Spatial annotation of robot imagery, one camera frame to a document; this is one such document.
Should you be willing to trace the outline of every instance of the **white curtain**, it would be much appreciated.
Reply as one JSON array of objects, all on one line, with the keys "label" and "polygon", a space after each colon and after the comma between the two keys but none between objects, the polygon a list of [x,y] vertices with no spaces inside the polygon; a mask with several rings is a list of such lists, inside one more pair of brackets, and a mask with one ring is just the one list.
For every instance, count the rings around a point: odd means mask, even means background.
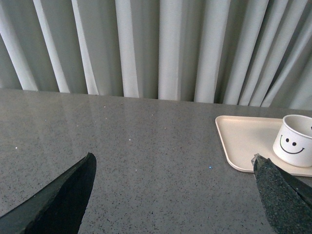
[{"label": "white curtain", "polygon": [[312,110],[312,0],[0,0],[0,88]]}]

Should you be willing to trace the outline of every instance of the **gray countertop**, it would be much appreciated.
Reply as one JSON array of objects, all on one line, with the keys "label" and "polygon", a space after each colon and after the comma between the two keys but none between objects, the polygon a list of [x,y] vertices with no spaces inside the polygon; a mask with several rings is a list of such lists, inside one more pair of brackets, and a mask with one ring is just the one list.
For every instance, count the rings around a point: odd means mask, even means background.
[{"label": "gray countertop", "polygon": [[273,233],[253,174],[227,163],[215,118],[287,114],[312,117],[311,111],[0,90],[0,215],[91,152],[97,174],[81,234]]}]

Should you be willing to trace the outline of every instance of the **white cup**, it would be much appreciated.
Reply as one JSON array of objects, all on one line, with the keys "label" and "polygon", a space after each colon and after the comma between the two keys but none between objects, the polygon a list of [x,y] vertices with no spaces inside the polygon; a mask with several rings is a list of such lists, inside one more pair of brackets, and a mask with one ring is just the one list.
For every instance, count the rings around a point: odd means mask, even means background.
[{"label": "white cup", "polygon": [[285,116],[273,150],[280,159],[293,166],[312,166],[312,118]]}]

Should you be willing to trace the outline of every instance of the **plastic tray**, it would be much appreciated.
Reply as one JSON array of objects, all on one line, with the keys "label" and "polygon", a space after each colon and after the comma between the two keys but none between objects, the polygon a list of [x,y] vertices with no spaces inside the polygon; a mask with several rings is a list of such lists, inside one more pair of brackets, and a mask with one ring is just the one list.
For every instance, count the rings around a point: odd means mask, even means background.
[{"label": "plastic tray", "polygon": [[215,123],[228,163],[241,172],[253,173],[251,159],[259,153],[294,176],[312,177],[312,167],[295,167],[276,156],[273,143],[282,119],[219,116]]}]

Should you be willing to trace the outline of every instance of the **smiley face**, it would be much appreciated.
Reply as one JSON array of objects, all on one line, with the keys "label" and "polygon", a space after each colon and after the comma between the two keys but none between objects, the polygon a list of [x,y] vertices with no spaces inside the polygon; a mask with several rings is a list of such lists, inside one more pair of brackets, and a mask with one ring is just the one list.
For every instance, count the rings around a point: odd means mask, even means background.
[{"label": "smiley face", "polygon": [[[283,135],[281,135],[281,138],[280,138],[280,140],[279,140],[279,145],[281,146],[282,150],[285,151],[286,153],[291,154],[291,155],[296,155],[296,154],[298,154],[298,153],[301,153],[301,152],[304,150],[304,148],[302,148],[300,151],[295,152],[295,153],[286,151],[286,150],[283,148],[283,146],[282,146],[282,136],[283,136]],[[288,138],[286,138],[285,141],[286,141],[286,143],[290,143]],[[293,142],[293,143],[292,143],[292,146],[296,146],[296,145],[297,145],[296,142]]]}]

